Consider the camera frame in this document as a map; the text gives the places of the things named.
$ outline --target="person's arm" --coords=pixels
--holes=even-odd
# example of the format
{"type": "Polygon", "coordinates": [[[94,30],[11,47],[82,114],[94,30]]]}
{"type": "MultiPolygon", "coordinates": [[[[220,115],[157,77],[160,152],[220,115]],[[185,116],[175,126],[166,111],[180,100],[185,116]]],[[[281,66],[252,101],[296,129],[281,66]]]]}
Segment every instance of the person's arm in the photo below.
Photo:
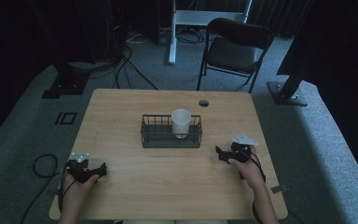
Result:
{"type": "Polygon", "coordinates": [[[62,198],[60,224],[75,224],[77,222],[79,212],[98,177],[98,175],[93,175],[87,182],[81,184],[73,176],[66,174],[63,185],[63,190],[66,192],[62,198]]]}
{"type": "MultiPolygon", "coordinates": [[[[256,153],[254,146],[250,146],[250,149],[254,154],[256,153]]],[[[257,161],[255,155],[251,154],[251,157],[257,161]]],[[[248,186],[254,191],[255,210],[261,221],[265,224],[279,223],[269,197],[269,191],[257,165],[251,160],[242,163],[234,159],[229,159],[228,162],[241,172],[248,186]]]]}

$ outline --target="cup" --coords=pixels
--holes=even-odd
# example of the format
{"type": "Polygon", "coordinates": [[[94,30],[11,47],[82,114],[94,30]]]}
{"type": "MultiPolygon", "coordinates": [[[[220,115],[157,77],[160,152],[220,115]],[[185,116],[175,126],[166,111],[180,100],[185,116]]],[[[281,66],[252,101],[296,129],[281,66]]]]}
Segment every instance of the cup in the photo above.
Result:
{"type": "Polygon", "coordinates": [[[177,109],[172,112],[172,133],[177,138],[184,138],[188,135],[191,114],[188,110],[177,109]]]}

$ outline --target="black wire basket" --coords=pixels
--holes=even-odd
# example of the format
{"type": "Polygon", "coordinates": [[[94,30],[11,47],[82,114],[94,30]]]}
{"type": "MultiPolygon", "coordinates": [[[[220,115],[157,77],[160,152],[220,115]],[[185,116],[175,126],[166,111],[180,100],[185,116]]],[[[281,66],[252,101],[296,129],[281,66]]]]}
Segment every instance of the black wire basket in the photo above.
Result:
{"type": "Polygon", "coordinates": [[[200,147],[201,116],[191,116],[188,133],[173,134],[171,115],[143,115],[141,135],[144,147],[200,147]]]}

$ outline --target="table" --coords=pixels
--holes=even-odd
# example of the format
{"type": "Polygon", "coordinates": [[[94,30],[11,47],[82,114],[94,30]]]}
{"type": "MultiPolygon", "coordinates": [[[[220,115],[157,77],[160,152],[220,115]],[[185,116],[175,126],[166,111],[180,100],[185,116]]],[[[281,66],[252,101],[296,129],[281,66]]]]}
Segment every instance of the table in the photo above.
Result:
{"type": "Polygon", "coordinates": [[[172,36],[170,47],[169,64],[176,62],[176,25],[203,25],[215,18],[226,18],[233,21],[246,22],[252,0],[246,0],[243,12],[218,12],[218,11],[194,11],[194,10],[176,10],[176,0],[172,0],[172,36]]]}
{"type": "MultiPolygon", "coordinates": [[[[89,153],[89,168],[107,165],[80,218],[251,219],[252,190],[239,173],[218,160],[231,137],[257,140],[267,186],[279,185],[269,150],[247,92],[96,90],[73,152],[89,153]],[[202,107],[200,100],[209,105],[202,107]],[[143,114],[170,115],[185,108],[202,120],[200,148],[143,148],[143,114]]],[[[278,218],[287,216],[282,194],[270,193],[278,218]]],[[[49,215],[58,219],[57,197],[49,215]]]]}

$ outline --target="black chair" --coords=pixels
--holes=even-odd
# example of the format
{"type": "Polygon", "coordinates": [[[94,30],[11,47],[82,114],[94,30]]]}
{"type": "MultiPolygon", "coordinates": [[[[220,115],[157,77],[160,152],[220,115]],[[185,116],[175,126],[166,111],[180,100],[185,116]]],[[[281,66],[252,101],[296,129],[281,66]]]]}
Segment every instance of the black chair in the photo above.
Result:
{"type": "Polygon", "coordinates": [[[209,22],[197,91],[200,90],[201,78],[206,76],[206,70],[213,69],[246,77],[244,85],[247,85],[254,77],[249,88],[249,93],[251,93],[264,55],[273,39],[274,34],[262,26],[224,18],[209,22]],[[217,37],[209,46],[210,34],[213,33],[217,34],[217,37]]]}

